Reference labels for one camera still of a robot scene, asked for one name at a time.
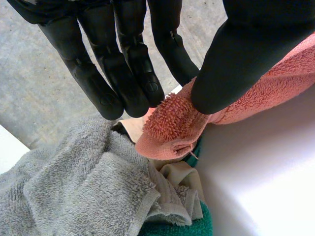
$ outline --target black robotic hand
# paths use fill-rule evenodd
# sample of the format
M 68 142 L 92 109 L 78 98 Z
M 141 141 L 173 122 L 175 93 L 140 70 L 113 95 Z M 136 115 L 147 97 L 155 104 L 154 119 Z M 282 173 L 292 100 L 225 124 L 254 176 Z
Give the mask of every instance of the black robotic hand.
M 141 117 L 164 99 L 142 37 L 146 0 L 8 2 L 28 22 L 39 25 L 73 78 L 106 119 L 119 118 L 124 109 L 132 117 Z M 176 32 L 182 0 L 149 0 L 149 6 L 156 45 L 183 85 L 199 70 Z M 92 63 L 78 21 L 113 90 Z M 123 53 L 116 42 L 115 26 Z
M 194 83 L 195 108 L 213 114 L 237 101 L 315 31 L 315 0 L 223 0 L 228 16 Z
M 27 21 L 40 24 L 105 118 L 116 119 L 124 109 L 140 117 L 163 99 L 142 38 L 146 0 L 8 1 Z M 215 35 L 199 73 L 176 31 L 182 0 L 148 3 L 159 52 L 181 85 L 198 75 L 192 102 L 204 114 L 239 99 L 315 30 L 315 0 L 223 0 L 228 20 Z M 123 54 L 116 43 L 114 18 Z M 115 92 L 92 64 L 77 19 Z

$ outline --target terry cloth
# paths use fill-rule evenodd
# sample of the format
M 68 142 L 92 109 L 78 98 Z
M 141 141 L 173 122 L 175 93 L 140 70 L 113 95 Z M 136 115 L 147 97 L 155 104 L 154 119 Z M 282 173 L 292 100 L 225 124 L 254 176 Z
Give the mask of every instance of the terry cloth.
M 208 123 L 229 124 L 278 106 L 315 83 L 315 34 L 313 33 L 273 66 L 238 101 L 212 114 L 192 105 L 192 80 L 178 94 L 159 105 L 136 143 L 139 154 L 157 160 L 178 159 L 193 149 Z
M 119 131 L 120 133 L 125 133 L 126 135 L 128 135 L 128 137 L 130 138 L 130 140 L 132 140 L 133 143 L 136 143 L 143 133 L 143 126 L 145 122 L 148 120 L 148 117 L 152 114 L 153 111 L 154 111 L 153 108 L 149 108 L 149 111 L 143 117 L 119 120 L 115 124 L 114 129 L 116 131 Z M 197 158 L 199 157 L 199 153 L 200 153 L 200 146 L 201 146 L 200 140 L 201 138 L 196 143 L 193 144 L 195 148 L 192 151 L 192 153 L 188 153 L 185 156 L 182 156 L 178 159 L 171 159 L 171 160 L 149 159 L 149 161 L 155 166 L 155 168 L 158 171 L 160 171 L 161 168 L 166 164 L 176 163 L 181 160 L 184 160 L 185 162 L 187 162 L 191 167 L 195 167 L 198 162 Z
M 194 220 L 191 226 L 160 223 L 144 223 L 139 236 L 212 236 L 212 220 L 207 206 L 201 203 L 203 218 Z
M 0 235 L 136 236 L 148 220 L 191 225 L 197 190 L 175 186 L 100 115 L 0 175 Z

